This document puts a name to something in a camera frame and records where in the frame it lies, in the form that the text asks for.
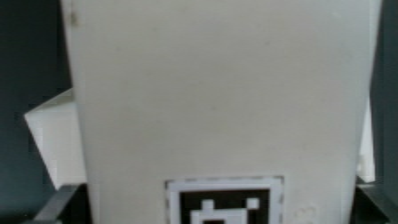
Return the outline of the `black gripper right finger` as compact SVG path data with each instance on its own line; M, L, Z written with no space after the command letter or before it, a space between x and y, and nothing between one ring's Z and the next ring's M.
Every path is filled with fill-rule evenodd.
M398 224L398 205L381 181L356 180L354 224Z

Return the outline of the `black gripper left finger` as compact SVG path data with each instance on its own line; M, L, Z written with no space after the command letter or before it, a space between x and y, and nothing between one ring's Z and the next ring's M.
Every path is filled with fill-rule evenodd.
M90 224L86 184L61 186L34 218L24 224Z

